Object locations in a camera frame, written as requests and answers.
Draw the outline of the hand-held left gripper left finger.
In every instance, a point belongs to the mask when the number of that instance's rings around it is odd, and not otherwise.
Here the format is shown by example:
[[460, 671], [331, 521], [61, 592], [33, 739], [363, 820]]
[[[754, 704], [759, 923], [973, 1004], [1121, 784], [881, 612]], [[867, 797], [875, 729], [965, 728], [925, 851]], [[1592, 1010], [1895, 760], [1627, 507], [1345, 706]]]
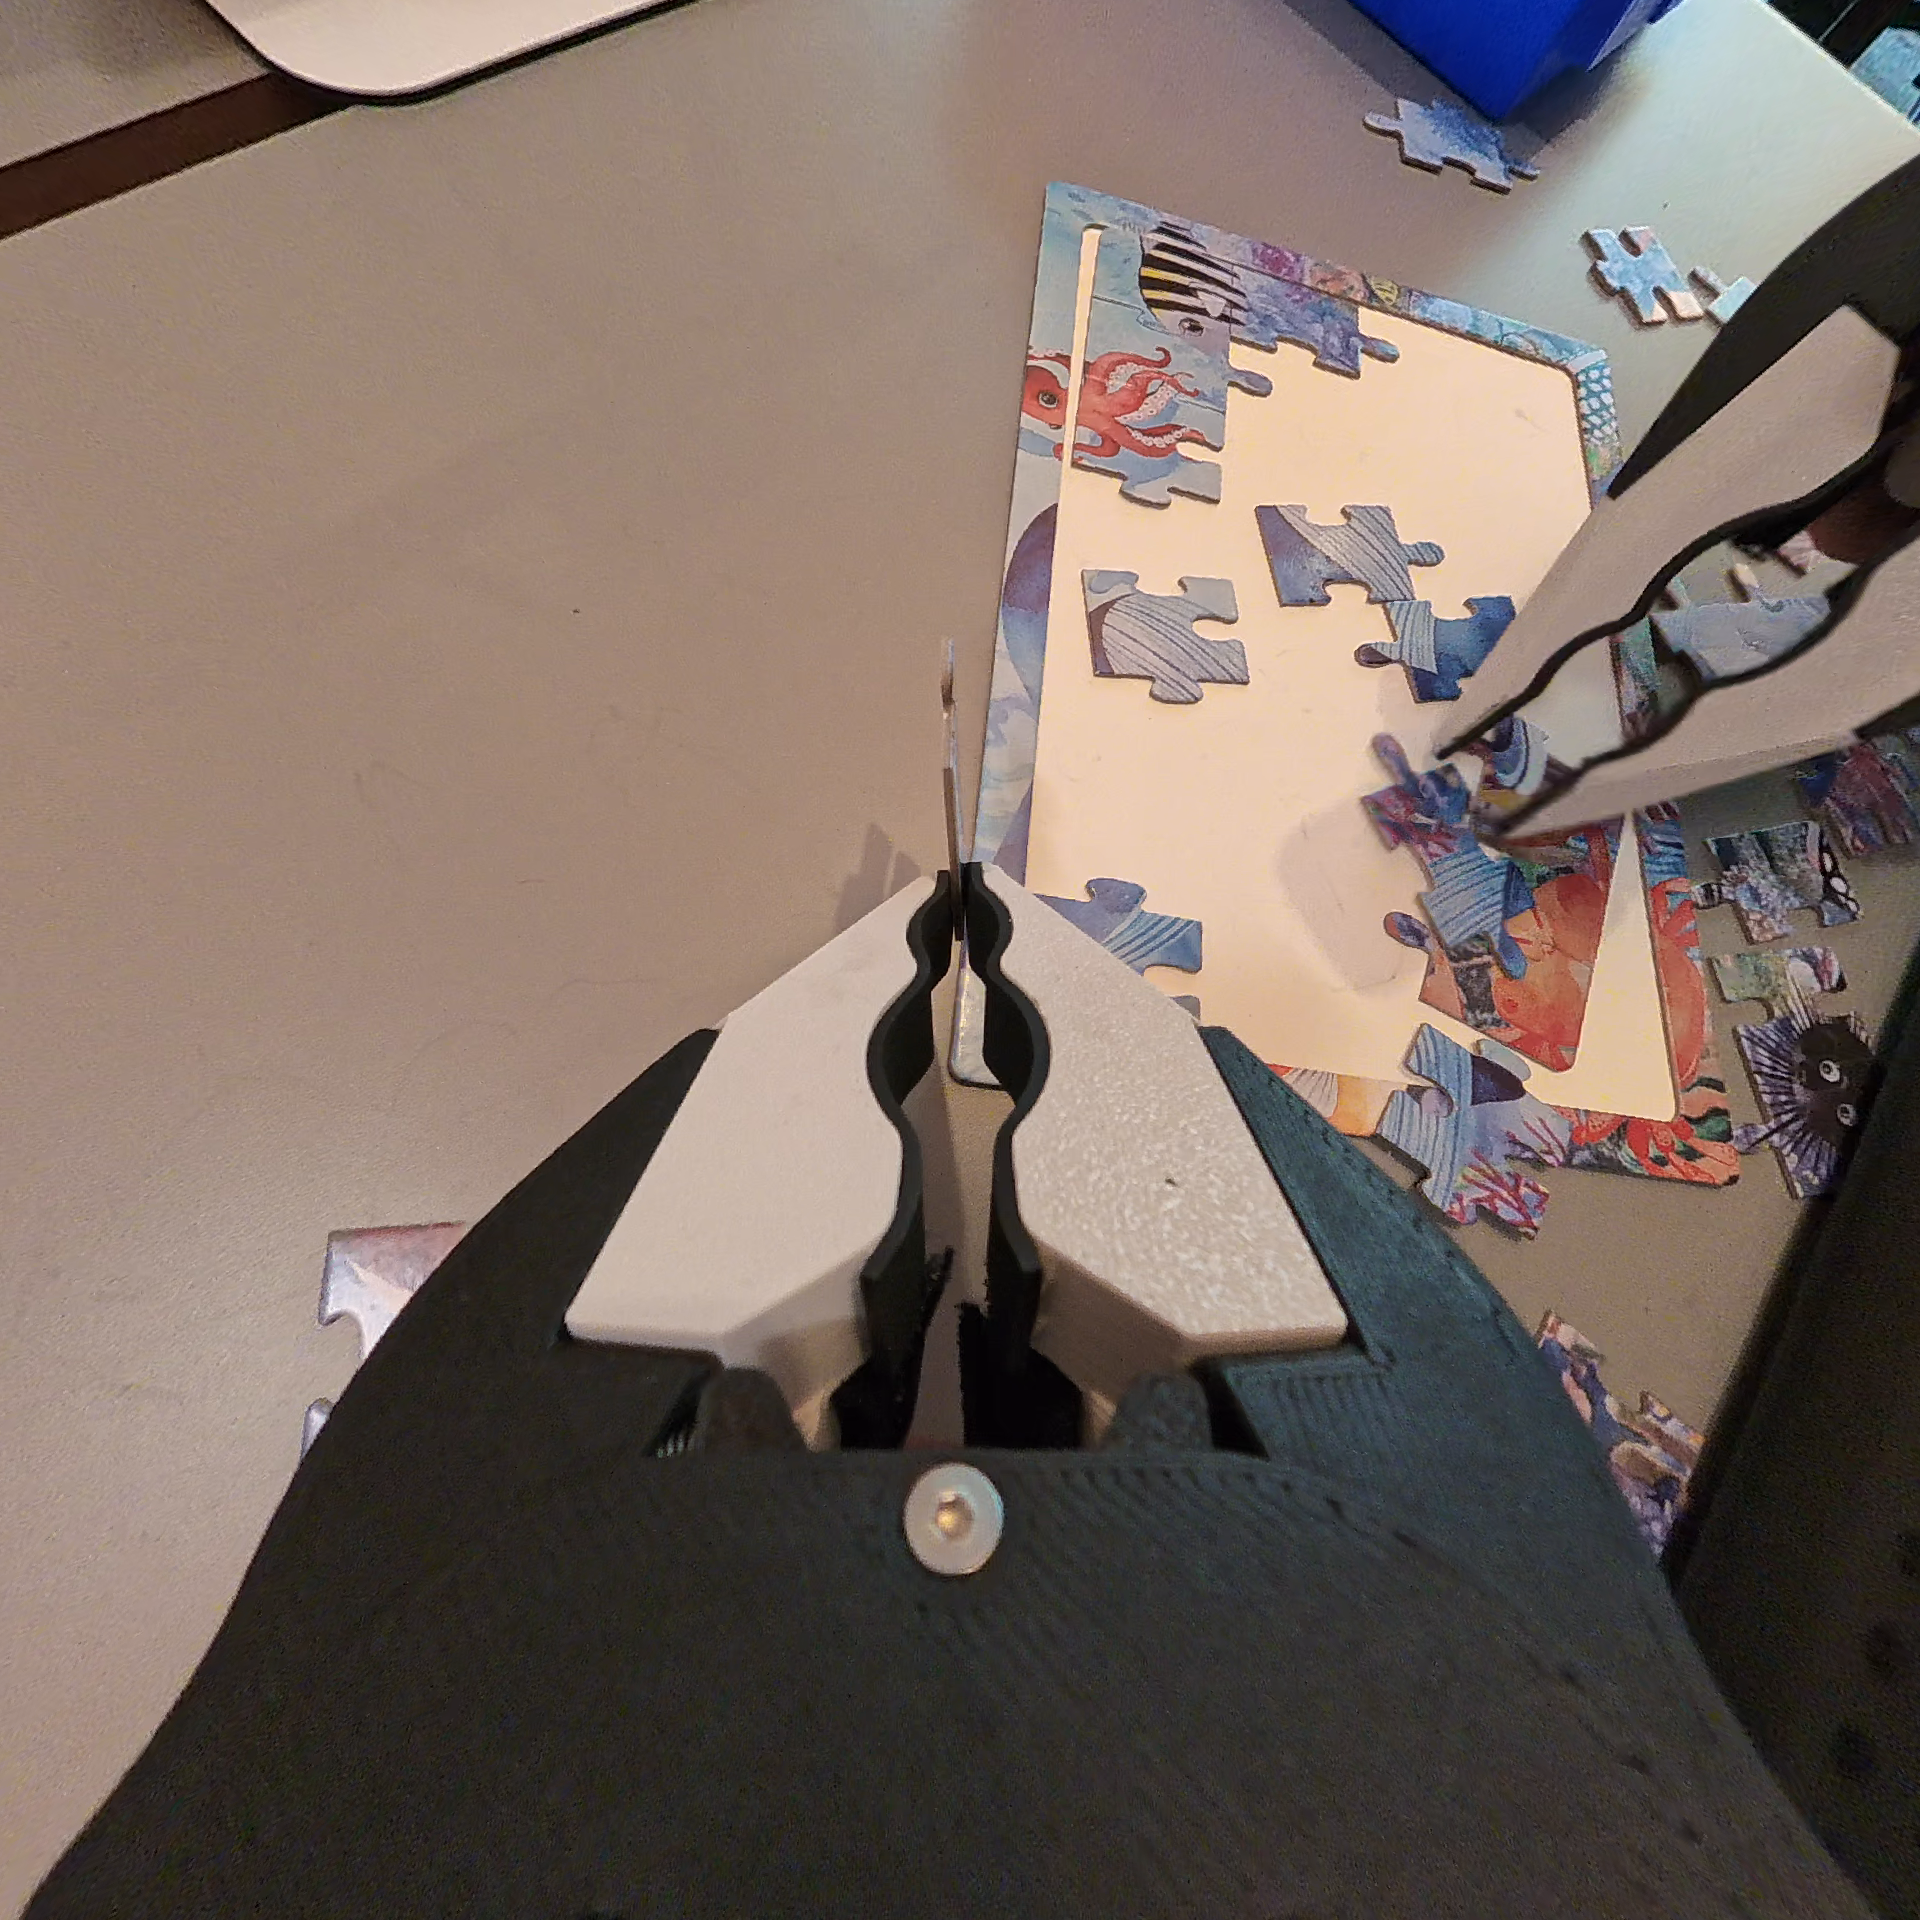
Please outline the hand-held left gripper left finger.
[[812, 1445], [895, 1445], [939, 1296], [906, 1101], [951, 957], [953, 883], [912, 880], [735, 1008], [568, 1332], [764, 1371]]

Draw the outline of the blue swoosh corner puzzle piece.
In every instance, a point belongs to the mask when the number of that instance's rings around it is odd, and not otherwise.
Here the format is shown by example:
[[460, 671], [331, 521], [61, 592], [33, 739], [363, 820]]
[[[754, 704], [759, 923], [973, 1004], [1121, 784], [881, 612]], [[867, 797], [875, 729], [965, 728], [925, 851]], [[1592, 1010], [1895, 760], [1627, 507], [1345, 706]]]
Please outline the blue swoosh corner puzzle piece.
[[1090, 877], [1080, 899], [1040, 901], [1140, 976], [1149, 969], [1197, 975], [1205, 965], [1203, 922], [1149, 909], [1146, 887], [1133, 880]]

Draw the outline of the dark blue striped puzzle piece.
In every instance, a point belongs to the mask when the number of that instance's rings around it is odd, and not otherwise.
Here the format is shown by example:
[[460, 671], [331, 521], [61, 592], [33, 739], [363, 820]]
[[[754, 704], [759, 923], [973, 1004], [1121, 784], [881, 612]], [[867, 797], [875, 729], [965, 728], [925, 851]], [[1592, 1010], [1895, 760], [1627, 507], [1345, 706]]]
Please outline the dark blue striped puzzle piece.
[[1467, 610], [1441, 618], [1425, 599], [1383, 604], [1388, 639], [1361, 644], [1354, 659], [1359, 665], [1402, 665], [1416, 704], [1452, 704], [1517, 612], [1504, 595], [1472, 596]]

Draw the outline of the joined orange crab puzzle pieces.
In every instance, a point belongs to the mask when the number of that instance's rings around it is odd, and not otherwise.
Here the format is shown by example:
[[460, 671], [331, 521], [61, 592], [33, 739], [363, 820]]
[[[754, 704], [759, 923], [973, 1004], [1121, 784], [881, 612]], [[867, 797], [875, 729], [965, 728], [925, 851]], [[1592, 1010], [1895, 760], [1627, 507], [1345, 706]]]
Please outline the joined orange crab puzzle pieces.
[[[1469, 786], [1472, 804], [1489, 795], [1498, 764], [1483, 764], [1483, 779]], [[1531, 909], [1511, 922], [1527, 955], [1522, 978], [1498, 965], [1453, 967], [1427, 957], [1425, 999], [1449, 1018], [1475, 1026], [1520, 1057], [1561, 1072], [1573, 1067], [1586, 1020], [1601, 954], [1604, 913], [1616, 880], [1624, 820], [1593, 823], [1563, 834], [1530, 836], [1511, 851], [1533, 895]]]

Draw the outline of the striped whale belly puzzle piece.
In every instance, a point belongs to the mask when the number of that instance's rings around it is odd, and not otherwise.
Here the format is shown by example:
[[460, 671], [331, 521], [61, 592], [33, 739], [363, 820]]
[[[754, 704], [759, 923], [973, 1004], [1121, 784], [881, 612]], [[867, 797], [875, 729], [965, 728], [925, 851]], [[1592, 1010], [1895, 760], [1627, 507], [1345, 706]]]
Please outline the striped whale belly puzzle piece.
[[1421, 914], [1383, 917], [1386, 935], [1433, 962], [1487, 962], [1508, 978], [1522, 978], [1530, 960], [1511, 930], [1511, 922], [1530, 913], [1533, 901], [1522, 868], [1504, 856], [1489, 853], [1469, 834], [1449, 849], [1413, 844], [1413, 851], [1429, 877], [1419, 895]]

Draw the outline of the pink coral seahorse puzzle piece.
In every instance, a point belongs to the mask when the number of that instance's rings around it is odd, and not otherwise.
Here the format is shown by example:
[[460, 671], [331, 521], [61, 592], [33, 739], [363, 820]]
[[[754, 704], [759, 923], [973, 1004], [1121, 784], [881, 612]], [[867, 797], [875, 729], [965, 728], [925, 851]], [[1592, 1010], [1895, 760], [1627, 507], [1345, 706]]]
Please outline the pink coral seahorse puzzle piece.
[[1469, 825], [1472, 793], [1464, 777], [1449, 768], [1416, 771], [1392, 733], [1376, 733], [1371, 753], [1388, 773], [1388, 784], [1361, 797], [1386, 845], [1407, 849], [1421, 860], [1429, 873], [1441, 867], [1482, 867], [1490, 860], [1489, 849]]

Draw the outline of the dark blue striped whale piece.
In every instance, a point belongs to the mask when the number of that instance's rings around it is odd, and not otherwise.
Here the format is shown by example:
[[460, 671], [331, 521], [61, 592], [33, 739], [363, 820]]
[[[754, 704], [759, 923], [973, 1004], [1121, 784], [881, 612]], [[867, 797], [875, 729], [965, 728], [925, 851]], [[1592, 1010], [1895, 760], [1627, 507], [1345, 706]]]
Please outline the dark blue striped whale piece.
[[1373, 607], [1418, 599], [1410, 572], [1448, 557], [1433, 543], [1403, 543], [1392, 511], [1359, 503], [1339, 524], [1308, 519], [1303, 507], [1257, 505], [1255, 528], [1282, 608], [1324, 608], [1331, 586], [1359, 586]]

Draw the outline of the pale blue splash puzzle piece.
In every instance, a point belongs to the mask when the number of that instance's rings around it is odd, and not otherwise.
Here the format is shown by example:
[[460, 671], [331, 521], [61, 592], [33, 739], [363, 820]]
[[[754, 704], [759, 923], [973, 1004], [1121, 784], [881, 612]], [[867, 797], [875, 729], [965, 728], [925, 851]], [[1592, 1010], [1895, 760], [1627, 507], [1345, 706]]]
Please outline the pale blue splash puzzle piece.
[[1396, 101], [1395, 112], [1368, 112], [1363, 124], [1383, 137], [1400, 143], [1407, 167], [1427, 173], [1459, 169], [1476, 187], [1506, 194], [1520, 180], [1536, 180], [1540, 169], [1511, 152], [1504, 133], [1449, 101], [1413, 103]]

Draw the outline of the sea print jigsaw puzzle board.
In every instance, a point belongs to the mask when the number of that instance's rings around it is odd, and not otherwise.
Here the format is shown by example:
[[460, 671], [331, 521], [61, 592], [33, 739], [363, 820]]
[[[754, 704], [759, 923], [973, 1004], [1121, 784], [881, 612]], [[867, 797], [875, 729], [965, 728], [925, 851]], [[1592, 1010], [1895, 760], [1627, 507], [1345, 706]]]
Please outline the sea print jigsaw puzzle board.
[[[1169, 336], [1139, 295], [1140, 236], [1179, 225], [1240, 274], [1259, 272], [1355, 301], [1400, 361], [1365, 356], [1359, 378], [1305, 348]], [[1077, 472], [1073, 423], [1084, 364], [1107, 349], [1170, 348], [1183, 368], [1265, 373], [1265, 399], [1184, 404], [1192, 459], [1220, 469], [1218, 505], [1147, 511], [1104, 476]], [[1080, 899], [1090, 877], [1133, 880], [1146, 905], [1203, 922], [1197, 975], [1146, 981], [1188, 992], [1345, 1136], [1376, 1138], [1388, 1099], [1416, 1082], [1421, 1025], [1467, 1049], [1503, 1049], [1539, 1099], [1571, 1115], [1568, 1169], [1725, 1186], [1737, 1178], [1696, 949], [1684, 836], [1671, 810], [1624, 823], [1616, 880], [1575, 1063], [1547, 1071], [1425, 999], [1427, 954], [1383, 922], [1416, 914], [1421, 863], [1383, 844], [1361, 797], [1388, 784], [1376, 733], [1419, 773], [1453, 725], [1452, 704], [1416, 704], [1403, 668], [1361, 665], [1388, 639], [1386, 607], [1333, 584], [1324, 608], [1282, 608], [1257, 535], [1257, 505], [1339, 524], [1349, 505], [1392, 511], [1403, 543], [1448, 557], [1416, 567], [1418, 599], [1465, 618], [1472, 596], [1522, 604], [1573, 537], [1621, 455], [1603, 348], [1503, 317], [1289, 247], [1192, 225], [1084, 186], [1048, 187], [1039, 291], [1025, 365], [1016, 505], [1000, 596], [976, 858], [1032, 897]], [[1127, 570], [1144, 592], [1188, 577], [1232, 581], [1240, 618], [1200, 619], [1236, 639], [1250, 682], [1160, 704], [1146, 679], [1100, 679], [1089, 649], [1084, 570]], [[1504, 757], [1453, 760], [1476, 786], [1520, 786], [1522, 733]]]

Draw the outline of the purple blue edge puzzle piece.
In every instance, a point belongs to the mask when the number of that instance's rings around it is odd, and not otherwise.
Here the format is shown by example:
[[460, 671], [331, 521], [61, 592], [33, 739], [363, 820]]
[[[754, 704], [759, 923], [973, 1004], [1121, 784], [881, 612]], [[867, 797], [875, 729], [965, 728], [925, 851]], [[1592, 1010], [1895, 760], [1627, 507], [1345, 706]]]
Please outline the purple blue edge puzzle piece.
[[1395, 344], [1363, 330], [1355, 301], [1259, 272], [1240, 277], [1232, 336], [1261, 349], [1305, 348], [1317, 368], [1345, 378], [1359, 378], [1365, 356], [1383, 364], [1402, 360]]

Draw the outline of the pale striped whale fin piece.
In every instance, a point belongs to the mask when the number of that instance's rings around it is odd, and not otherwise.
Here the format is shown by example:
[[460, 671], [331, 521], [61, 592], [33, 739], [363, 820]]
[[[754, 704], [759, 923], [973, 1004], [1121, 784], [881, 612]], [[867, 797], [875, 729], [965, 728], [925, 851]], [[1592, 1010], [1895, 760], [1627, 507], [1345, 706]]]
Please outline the pale striped whale fin piece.
[[1247, 685], [1250, 671], [1236, 639], [1203, 636], [1200, 619], [1240, 618], [1232, 581], [1188, 577], [1179, 592], [1139, 588], [1127, 570], [1085, 567], [1082, 575], [1089, 649], [1100, 679], [1139, 679], [1160, 704], [1197, 704], [1203, 685]]

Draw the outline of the striped fish puzzle piece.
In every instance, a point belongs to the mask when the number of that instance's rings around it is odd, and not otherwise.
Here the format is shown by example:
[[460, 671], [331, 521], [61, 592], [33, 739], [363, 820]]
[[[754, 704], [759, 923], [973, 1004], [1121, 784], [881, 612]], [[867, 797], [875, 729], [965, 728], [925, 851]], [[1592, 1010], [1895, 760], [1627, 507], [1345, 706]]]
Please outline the striped fish puzzle piece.
[[1227, 349], [1249, 320], [1242, 272], [1179, 225], [1140, 236], [1139, 295], [1169, 336], [1193, 348]]

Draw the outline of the pale blue octopus arm piece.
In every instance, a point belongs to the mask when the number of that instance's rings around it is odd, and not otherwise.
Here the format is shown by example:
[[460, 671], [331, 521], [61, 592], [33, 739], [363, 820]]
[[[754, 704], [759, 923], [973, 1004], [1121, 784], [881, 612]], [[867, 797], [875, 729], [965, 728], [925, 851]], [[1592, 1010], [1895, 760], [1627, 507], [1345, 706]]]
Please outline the pale blue octopus arm piece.
[[1170, 348], [1107, 349], [1085, 360], [1080, 404], [1096, 421], [1146, 433], [1146, 423], [1173, 417], [1184, 404], [1223, 413], [1231, 388], [1257, 399], [1274, 393], [1274, 380], [1265, 373], [1232, 364], [1223, 368], [1220, 380], [1211, 380], [1211, 373], [1178, 365]]

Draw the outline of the black spiny fish puzzle piece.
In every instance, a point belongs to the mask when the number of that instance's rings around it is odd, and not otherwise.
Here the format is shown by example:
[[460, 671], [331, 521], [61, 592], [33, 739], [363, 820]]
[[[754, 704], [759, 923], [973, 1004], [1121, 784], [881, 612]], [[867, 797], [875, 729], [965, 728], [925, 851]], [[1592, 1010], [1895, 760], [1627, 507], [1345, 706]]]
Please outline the black spiny fish puzzle piece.
[[1772, 1149], [1801, 1202], [1833, 1194], [1875, 1087], [1875, 1043], [1863, 1023], [1820, 1010], [1847, 985], [1835, 949], [1716, 954], [1711, 967], [1724, 1001], [1764, 1005], [1762, 1020], [1736, 1028], [1761, 1111], [1757, 1123], [1736, 1128], [1736, 1149]]

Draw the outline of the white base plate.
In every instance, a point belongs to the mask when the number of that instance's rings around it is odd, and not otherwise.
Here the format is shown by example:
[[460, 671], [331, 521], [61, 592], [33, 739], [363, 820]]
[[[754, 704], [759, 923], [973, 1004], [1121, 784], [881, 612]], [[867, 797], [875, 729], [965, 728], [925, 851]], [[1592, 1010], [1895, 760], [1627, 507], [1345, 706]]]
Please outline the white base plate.
[[355, 101], [408, 101], [673, 2], [211, 2], [282, 76]]

